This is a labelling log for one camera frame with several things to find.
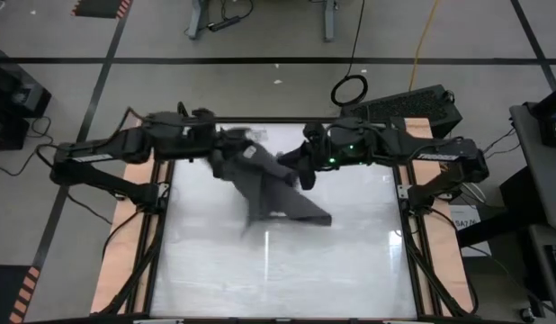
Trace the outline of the black equipment case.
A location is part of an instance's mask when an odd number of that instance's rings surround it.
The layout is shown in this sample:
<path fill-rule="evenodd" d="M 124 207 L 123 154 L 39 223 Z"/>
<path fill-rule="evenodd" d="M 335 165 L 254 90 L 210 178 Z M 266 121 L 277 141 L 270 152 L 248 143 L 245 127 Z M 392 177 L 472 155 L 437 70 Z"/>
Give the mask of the black equipment case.
<path fill-rule="evenodd" d="M 23 148 L 30 119 L 41 118 L 51 93 L 0 50 L 0 151 Z"/>

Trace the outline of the black mat with orange stripes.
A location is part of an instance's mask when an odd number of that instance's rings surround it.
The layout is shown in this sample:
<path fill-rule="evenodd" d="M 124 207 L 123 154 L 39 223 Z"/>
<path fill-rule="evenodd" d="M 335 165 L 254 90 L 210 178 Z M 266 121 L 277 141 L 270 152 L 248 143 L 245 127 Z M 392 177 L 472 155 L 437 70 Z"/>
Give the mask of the black mat with orange stripes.
<path fill-rule="evenodd" d="M 0 265 L 0 324 L 22 324 L 40 269 L 31 265 Z"/>
<path fill-rule="evenodd" d="M 78 0 L 71 11 L 74 16 L 121 19 L 128 12 L 132 0 Z"/>

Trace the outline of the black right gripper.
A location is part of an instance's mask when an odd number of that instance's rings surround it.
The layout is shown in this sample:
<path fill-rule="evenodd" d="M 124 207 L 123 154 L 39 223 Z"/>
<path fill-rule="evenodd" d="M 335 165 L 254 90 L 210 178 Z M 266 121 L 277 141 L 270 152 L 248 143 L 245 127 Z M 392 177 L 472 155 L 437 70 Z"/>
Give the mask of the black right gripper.
<path fill-rule="evenodd" d="M 301 165 L 306 155 L 301 150 L 293 150 L 281 154 L 277 161 L 280 165 L 298 170 L 300 186 L 303 190 L 311 190 L 316 183 L 315 171 L 332 171 L 350 165 L 350 157 L 345 153 L 347 144 L 336 144 L 331 131 L 341 134 L 350 131 L 349 126 L 341 122 L 333 122 L 325 127 L 319 122 L 310 122 L 304 126 L 306 138 L 305 149 L 308 164 Z"/>

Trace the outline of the white paper sheet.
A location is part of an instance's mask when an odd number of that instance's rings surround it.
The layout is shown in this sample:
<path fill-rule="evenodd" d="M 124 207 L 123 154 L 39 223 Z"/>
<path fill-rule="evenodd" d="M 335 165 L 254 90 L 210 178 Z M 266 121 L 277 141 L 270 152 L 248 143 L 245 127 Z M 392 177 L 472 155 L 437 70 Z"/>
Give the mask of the white paper sheet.
<path fill-rule="evenodd" d="M 480 223 L 479 213 L 473 205 L 451 205 L 450 210 L 457 230 L 463 230 L 471 225 Z M 477 243 L 470 247 L 462 247 L 461 252 L 464 258 L 483 257 L 482 252 L 491 253 L 487 241 Z"/>

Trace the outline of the grey side table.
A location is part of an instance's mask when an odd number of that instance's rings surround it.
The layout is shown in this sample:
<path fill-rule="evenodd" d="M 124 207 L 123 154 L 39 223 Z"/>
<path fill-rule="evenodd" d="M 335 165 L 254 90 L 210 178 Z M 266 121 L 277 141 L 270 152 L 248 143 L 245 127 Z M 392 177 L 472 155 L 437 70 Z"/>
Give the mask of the grey side table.
<path fill-rule="evenodd" d="M 556 148 L 543 144 L 538 121 L 522 105 L 509 112 L 548 223 L 556 229 Z"/>

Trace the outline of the black monitor with pink screen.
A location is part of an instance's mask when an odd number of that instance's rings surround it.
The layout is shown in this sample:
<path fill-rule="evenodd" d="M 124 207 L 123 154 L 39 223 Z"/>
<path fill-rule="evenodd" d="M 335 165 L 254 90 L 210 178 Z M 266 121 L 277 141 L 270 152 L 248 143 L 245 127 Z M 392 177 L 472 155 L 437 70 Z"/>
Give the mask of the black monitor with pink screen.
<path fill-rule="evenodd" d="M 538 122 L 543 145 L 556 148 L 556 90 L 539 103 L 526 103 L 525 106 Z"/>

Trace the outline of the black power strip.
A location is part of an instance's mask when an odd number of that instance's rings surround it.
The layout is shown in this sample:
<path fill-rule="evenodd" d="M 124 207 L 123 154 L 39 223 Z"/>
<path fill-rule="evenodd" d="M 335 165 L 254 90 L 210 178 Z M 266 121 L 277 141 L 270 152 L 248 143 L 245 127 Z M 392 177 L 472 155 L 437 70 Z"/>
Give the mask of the black power strip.
<path fill-rule="evenodd" d="M 228 19 L 225 19 L 221 22 L 211 22 L 207 25 L 207 28 L 211 31 L 211 32 L 218 32 L 220 30 L 226 29 L 229 26 L 232 26 L 234 24 L 237 24 L 241 21 L 241 17 L 236 15 L 233 17 L 230 17 Z"/>

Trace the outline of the brown wooden side board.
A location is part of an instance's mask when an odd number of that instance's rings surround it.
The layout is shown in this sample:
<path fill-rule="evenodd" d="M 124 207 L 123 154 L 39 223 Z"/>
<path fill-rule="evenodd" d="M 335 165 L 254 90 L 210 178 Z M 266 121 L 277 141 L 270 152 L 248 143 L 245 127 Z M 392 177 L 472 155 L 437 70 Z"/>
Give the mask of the brown wooden side board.
<path fill-rule="evenodd" d="M 167 163 L 155 163 L 151 155 L 145 164 L 127 165 L 123 178 L 136 184 L 161 183 L 166 180 L 167 169 Z M 115 230 L 135 211 L 135 205 L 129 200 L 117 202 L 111 230 Z M 139 213 L 112 236 L 103 257 L 91 313 L 102 311 L 108 306 L 126 283 L 132 270 L 151 245 L 157 231 L 158 219 L 158 215 Z M 143 311 L 149 271 L 150 265 L 144 270 L 130 296 L 119 309 L 119 314 Z"/>
<path fill-rule="evenodd" d="M 428 119 L 406 118 L 404 122 L 406 131 L 412 136 L 433 138 Z M 405 185 L 414 183 L 424 185 L 440 173 L 440 165 L 433 161 L 413 161 L 410 165 L 399 167 L 400 180 Z M 435 200 L 433 208 L 448 219 L 452 218 L 448 202 Z M 431 263 L 438 279 L 460 307 L 470 312 L 473 307 L 472 299 L 455 228 L 435 212 L 427 214 L 422 220 L 410 219 L 409 223 L 413 231 L 417 230 L 413 235 L 417 248 L 420 250 L 426 248 L 428 252 L 423 252 L 424 257 L 429 264 Z M 419 266 L 417 266 L 417 278 L 419 282 L 417 287 L 423 305 L 422 314 L 452 317 Z"/>

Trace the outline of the black computer tower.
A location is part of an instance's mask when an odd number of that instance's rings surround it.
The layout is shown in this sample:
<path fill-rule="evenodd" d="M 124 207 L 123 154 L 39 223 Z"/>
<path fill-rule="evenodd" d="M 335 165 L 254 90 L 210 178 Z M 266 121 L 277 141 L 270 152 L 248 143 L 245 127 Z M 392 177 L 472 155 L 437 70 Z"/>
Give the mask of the black computer tower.
<path fill-rule="evenodd" d="M 432 85 L 344 107 L 340 116 L 359 117 L 374 123 L 396 118 L 426 118 L 433 135 L 442 139 L 462 121 L 454 103 L 452 91 L 442 85 Z"/>

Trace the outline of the grey waffle-weave towel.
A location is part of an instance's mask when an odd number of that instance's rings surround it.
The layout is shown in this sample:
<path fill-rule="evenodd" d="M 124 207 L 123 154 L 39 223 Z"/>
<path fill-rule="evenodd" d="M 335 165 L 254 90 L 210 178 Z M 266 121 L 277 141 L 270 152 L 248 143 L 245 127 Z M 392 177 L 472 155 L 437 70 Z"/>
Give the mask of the grey waffle-weave towel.
<path fill-rule="evenodd" d="M 282 166 L 263 145 L 254 143 L 221 163 L 207 157 L 213 176 L 231 182 L 248 203 L 246 225 L 284 218 L 318 226 L 330 226 L 331 215 L 296 189 L 298 174 Z"/>

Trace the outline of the grey cart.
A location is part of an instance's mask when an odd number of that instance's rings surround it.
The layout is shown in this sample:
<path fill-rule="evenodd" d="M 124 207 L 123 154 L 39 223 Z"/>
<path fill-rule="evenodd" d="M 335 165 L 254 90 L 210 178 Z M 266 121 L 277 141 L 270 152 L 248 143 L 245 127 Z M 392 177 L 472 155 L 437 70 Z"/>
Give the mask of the grey cart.
<path fill-rule="evenodd" d="M 534 255 L 541 272 L 543 286 L 548 293 L 552 306 L 556 310 L 556 285 L 544 251 L 545 245 L 556 245 L 556 229 L 545 225 L 532 225 L 528 228 Z"/>

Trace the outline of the grey desk leg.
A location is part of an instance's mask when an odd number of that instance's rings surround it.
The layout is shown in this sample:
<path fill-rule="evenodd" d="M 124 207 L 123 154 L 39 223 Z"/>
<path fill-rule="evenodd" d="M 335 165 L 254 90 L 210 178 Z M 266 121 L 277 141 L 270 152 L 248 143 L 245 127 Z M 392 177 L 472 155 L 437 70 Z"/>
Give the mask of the grey desk leg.
<path fill-rule="evenodd" d="M 192 0 L 191 20 L 185 31 L 187 37 L 194 41 L 199 33 L 209 23 L 209 2 L 210 0 Z"/>
<path fill-rule="evenodd" d="M 335 0 L 324 0 L 324 41 L 331 42 L 335 37 Z"/>

